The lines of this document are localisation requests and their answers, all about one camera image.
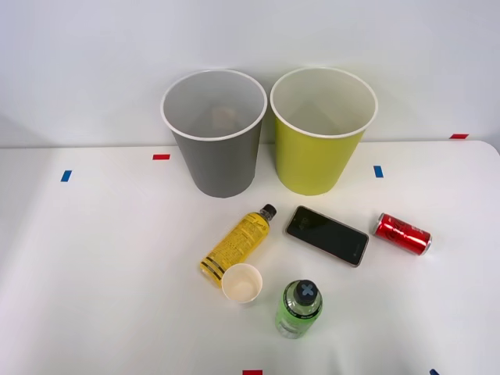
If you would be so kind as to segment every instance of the smartphone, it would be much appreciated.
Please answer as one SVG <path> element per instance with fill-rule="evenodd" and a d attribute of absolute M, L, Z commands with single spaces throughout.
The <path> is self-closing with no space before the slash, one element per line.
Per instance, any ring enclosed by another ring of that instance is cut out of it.
<path fill-rule="evenodd" d="M 295 211 L 286 231 L 354 267 L 361 263 L 368 245 L 368 236 L 363 232 L 302 205 Z"/>

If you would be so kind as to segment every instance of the red soda can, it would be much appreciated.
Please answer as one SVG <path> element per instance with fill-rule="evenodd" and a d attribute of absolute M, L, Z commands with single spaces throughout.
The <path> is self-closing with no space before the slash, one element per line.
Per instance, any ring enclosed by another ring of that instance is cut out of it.
<path fill-rule="evenodd" d="M 382 213 L 373 234 L 393 244 L 399 245 L 417 255 L 423 255 L 432 243 L 430 233 L 414 227 L 400 219 Z"/>

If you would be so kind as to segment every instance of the yellow-green paper cup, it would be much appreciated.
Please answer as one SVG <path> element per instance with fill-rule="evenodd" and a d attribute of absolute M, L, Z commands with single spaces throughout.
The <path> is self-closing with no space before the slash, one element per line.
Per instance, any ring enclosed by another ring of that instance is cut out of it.
<path fill-rule="evenodd" d="M 377 115 L 373 89 L 335 68 L 285 74 L 271 91 L 276 115 L 276 169 L 281 182 L 303 195 L 329 191 Z"/>

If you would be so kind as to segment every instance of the cup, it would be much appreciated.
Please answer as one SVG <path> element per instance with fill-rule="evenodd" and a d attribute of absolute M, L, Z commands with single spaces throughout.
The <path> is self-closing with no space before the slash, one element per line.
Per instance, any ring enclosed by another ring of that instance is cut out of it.
<path fill-rule="evenodd" d="M 335 68 L 285 74 L 271 91 L 276 116 L 276 169 L 302 195 L 329 191 L 378 111 L 373 89 Z"/>
<path fill-rule="evenodd" d="M 266 108 L 259 82 L 234 70 L 193 73 L 166 91 L 162 117 L 199 190 L 227 198 L 250 185 Z"/>
<path fill-rule="evenodd" d="M 247 263 L 231 266 L 222 276 L 222 292 L 231 301 L 249 303 L 263 289 L 263 277 L 259 270 Z"/>

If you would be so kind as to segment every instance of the green plastic bottle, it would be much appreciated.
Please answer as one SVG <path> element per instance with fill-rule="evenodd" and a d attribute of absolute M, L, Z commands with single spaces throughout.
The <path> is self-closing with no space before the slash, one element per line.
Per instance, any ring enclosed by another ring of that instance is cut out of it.
<path fill-rule="evenodd" d="M 291 282 L 283 292 L 276 328 L 286 338 L 301 338 L 321 314 L 323 299 L 310 280 Z"/>

